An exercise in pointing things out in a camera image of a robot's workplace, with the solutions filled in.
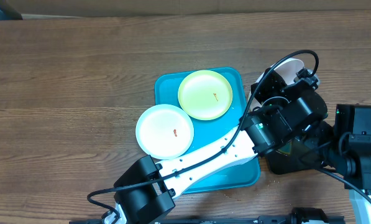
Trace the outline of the green yellow sponge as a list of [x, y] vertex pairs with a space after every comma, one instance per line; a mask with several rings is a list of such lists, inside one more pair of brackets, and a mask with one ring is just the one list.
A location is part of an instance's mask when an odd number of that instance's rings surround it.
[[281, 146], [277, 152], [285, 156], [292, 156], [296, 153], [297, 140], [291, 140]]

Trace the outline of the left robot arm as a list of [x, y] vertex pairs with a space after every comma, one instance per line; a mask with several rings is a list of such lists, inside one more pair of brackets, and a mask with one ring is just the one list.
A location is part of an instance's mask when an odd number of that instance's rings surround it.
[[277, 73], [266, 69], [255, 83], [257, 110], [219, 139], [189, 154], [154, 162], [144, 156], [114, 183], [115, 207], [102, 223], [153, 223], [166, 216], [175, 199], [197, 182], [228, 167], [245, 164], [281, 148], [320, 123], [327, 106], [315, 92], [314, 71]]

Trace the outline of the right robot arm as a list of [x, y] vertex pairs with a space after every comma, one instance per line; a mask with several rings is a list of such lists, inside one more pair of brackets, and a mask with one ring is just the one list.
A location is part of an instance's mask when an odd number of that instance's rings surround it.
[[356, 223], [371, 224], [371, 106], [337, 105], [333, 133], [313, 149], [314, 168], [344, 184]]

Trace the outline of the black water tray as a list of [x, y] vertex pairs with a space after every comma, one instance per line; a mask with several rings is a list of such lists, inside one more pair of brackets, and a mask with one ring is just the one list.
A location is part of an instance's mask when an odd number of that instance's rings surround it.
[[278, 153], [277, 149], [265, 155], [268, 168], [276, 175], [309, 170], [324, 165], [325, 153], [337, 139], [330, 134], [310, 134], [303, 137], [297, 136], [292, 140], [298, 141], [294, 155], [285, 156]]

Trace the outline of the teal plastic tray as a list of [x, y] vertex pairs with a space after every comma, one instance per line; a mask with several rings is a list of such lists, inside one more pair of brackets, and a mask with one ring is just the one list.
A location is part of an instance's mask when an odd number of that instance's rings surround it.
[[[233, 98], [231, 107], [220, 118], [202, 121], [192, 119], [194, 138], [187, 153], [191, 153], [228, 133], [239, 123], [247, 104], [240, 73], [231, 67], [215, 68], [231, 85]], [[183, 79], [191, 72], [180, 72], [162, 75], [155, 82], [155, 103], [179, 107], [178, 89]], [[185, 194], [197, 194], [213, 190], [224, 190], [248, 187], [255, 184], [260, 177], [258, 159], [245, 164], [228, 167], [192, 185]]]

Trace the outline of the yellow-green plate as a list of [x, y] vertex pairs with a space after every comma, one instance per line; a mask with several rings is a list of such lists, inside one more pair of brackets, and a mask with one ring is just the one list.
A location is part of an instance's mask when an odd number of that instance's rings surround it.
[[186, 76], [178, 89], [178, 102], [192, 118], [208, 121], [230, 108], [233, 91], [229, 81], [212, 70], [198, 70]]

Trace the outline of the white plate with blue rim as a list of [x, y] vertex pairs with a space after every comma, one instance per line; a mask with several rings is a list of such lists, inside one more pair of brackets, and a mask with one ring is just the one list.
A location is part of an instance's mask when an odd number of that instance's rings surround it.
[[145, 110], [135, 128], [140, 148], [153, 158], [174, 159], [184, 154], [194, 138], [190, 117], [179, 107], [161, 104]]

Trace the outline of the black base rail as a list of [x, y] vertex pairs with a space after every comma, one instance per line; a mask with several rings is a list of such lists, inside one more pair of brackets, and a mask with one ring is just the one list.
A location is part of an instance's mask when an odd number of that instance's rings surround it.
[[170, 219], [153, 224], [345, 224], [343, 216], [327, 216], [320, 208], [293, 208], [288, 215], [261, 215], [257, 218]]

